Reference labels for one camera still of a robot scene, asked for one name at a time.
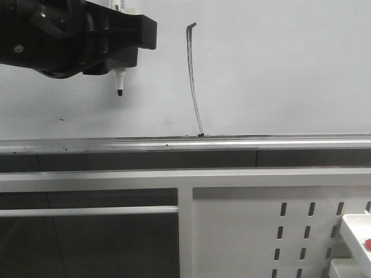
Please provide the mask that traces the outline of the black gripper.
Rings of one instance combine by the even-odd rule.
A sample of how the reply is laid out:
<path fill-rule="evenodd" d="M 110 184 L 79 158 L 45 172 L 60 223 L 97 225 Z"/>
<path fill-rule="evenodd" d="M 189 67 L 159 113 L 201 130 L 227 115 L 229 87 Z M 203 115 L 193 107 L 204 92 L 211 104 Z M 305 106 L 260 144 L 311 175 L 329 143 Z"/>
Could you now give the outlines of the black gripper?
<path fill-rule="evenodd" d="M 137 47 L 109 59 L 98 52 L 92 30 L 107 10 L 90 1 L 1 1 L 1 64 L 55 79 L 136 67 Z"/>

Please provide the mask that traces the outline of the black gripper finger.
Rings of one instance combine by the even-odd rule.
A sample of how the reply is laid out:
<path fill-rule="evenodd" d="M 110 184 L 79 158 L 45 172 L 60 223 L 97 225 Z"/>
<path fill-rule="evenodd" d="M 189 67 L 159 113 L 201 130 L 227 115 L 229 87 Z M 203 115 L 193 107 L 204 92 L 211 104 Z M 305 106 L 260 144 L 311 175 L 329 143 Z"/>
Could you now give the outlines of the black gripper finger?
<path fill-rule="evenodd" d="M 107 34 L 129 46 L 156 49 L 157 22 L 143 14 L 132 15 L 108 10 Z"/>

